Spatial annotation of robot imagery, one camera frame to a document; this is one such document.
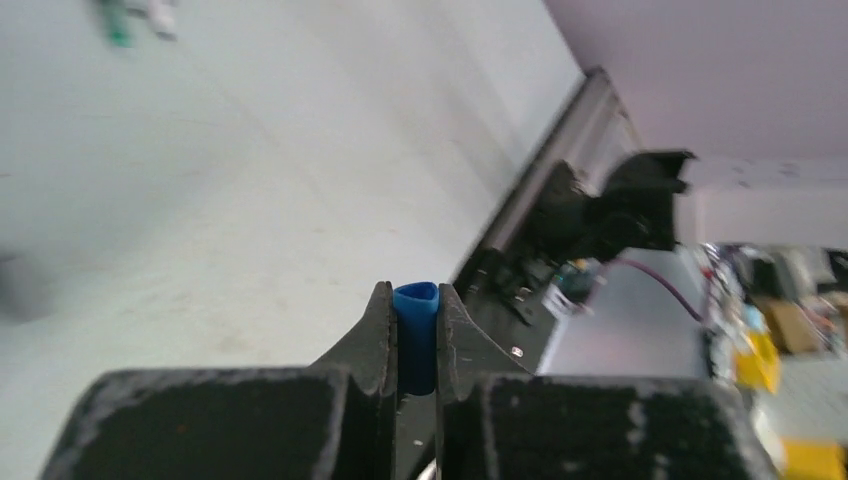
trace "white wall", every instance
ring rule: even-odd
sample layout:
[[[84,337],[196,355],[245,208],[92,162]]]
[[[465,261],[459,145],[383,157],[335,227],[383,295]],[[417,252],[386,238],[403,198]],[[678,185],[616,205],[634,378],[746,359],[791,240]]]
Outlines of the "white wall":
[[[579,62],[610,73],[648,146],[848,156],[848,3],[546,3]]]
[[[677,238],[848,249],[844,158],[705,157],[683,172],[692,188],[676,202]]]

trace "blue plastic cap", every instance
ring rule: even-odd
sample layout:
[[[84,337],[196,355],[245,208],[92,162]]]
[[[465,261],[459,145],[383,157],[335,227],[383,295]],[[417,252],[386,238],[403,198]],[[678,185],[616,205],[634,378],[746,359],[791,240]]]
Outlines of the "blue plastic cap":
[[[751,330],[757,333],[768,333],[766,319],[759,308],[753,305],[745,305],[745,320]]]
[[[398,385],[401,393],[428,395],[436,389],[436,318],[439,287],[410,283],[394,291],[398,317]]]

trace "yellow bin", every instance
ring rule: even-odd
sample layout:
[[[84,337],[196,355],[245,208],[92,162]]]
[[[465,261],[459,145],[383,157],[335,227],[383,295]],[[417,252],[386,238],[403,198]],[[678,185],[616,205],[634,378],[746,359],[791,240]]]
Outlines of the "yellow bin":
[[[782,480],[845,480],[845,452],[835,443],[783,439],[786,470]]]
[[[748,334],[752,351],[736,351],[736,381],[750,388],[776,393],[780,386],[780,356],[768,333]]]

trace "green object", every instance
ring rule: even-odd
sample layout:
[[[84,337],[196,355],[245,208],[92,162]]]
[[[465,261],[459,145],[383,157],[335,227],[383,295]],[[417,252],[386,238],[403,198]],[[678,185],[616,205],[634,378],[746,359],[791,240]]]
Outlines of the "green object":
[[[131,45],[130,31],[127,25],[127,10],[122,0],[103,2],[103,21],[109,41],[117,47]]]

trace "red cable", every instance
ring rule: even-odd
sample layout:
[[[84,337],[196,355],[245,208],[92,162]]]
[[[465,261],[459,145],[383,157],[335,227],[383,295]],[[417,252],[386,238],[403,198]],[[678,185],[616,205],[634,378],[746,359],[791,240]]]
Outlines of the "red cable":
[[[652,268],[648,267],[647,265],[645,265],[643,263],[637,262],[635,260],[630,260],[630,259],[627,259],[627,258],[616,258],[614,260],[607,262],[603,266],[603,268],[601,268],[601,270],[598,272],[598,280],[601,279],[601,278],[604,278],[604,274],[613,265],[627,265],[629,267],[635,268],[635,269],[641,271],[642,273],[645,273],[646,275],[650,276],[651,278],[656,280],[660,285],[665,287],[665,289],[669,293],[671,293],[671,295],[677,300],[677,302],[680,303],[680,305],[686,310],[686,313],[688,313],[692,318],[694,318],[698,322],[703,321],[704,316],[699,314],[692,307],[692,305],[686,300],[686,298],[683,296],[683,294],[681,294],[680,291],[674,287],[674,285],[669,283],[669,281],[666,280],[665,278],[663,278],[662,275],[660,275],[655,270],[653,270]],[[586,297],[586,301],[583,303],[583,305],[588,306],[589,302],[594,298],[595,294],[597,293],[598,287],[601,285],[601,282],[598,281],[598,280],[595,281],[595,284],[592,286],[592,290],[589,292],[589,295]],[[707,305],[707,308],[708,308],[709,307],[709,298],[707,298],[707,300],[706,300],[706,305]]]

